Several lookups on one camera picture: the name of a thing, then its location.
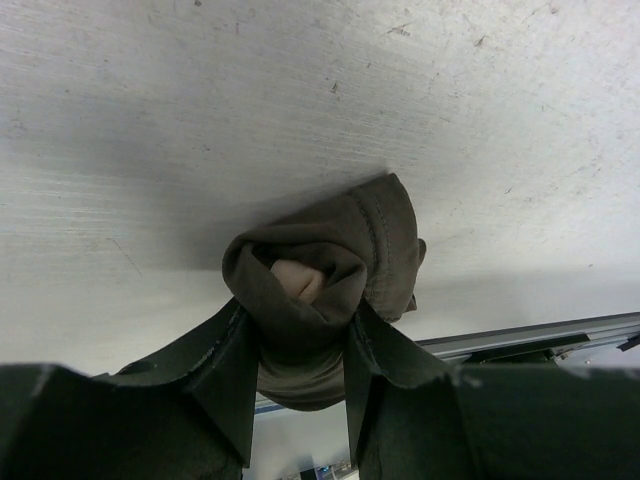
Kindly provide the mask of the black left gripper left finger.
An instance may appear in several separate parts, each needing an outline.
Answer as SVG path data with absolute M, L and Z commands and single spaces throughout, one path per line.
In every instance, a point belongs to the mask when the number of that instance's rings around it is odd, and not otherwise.
M 229 300 L 213 317 L 115 374 L 95 377 L 119 386 L 160 387 L 196 404 L 248 467 L 251 459 L 257 334 L 239 302 Z

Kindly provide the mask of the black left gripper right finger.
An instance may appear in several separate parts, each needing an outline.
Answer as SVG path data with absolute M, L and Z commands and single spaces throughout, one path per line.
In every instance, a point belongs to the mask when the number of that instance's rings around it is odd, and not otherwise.
M 357 465 L 458 465 L 454 369 L 362 301 L 344 345 L 349 446 Z

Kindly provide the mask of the brown underwear cream waistband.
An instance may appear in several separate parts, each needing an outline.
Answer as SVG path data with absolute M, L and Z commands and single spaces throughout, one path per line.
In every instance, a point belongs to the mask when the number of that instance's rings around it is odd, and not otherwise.
M 360 302 L 390 323 L 415 310 L 425 254 L 395 174 L 237 236 L 222 274 L 260 334 L 258 392 L 297 411 L 341 402 L 342 336 Z

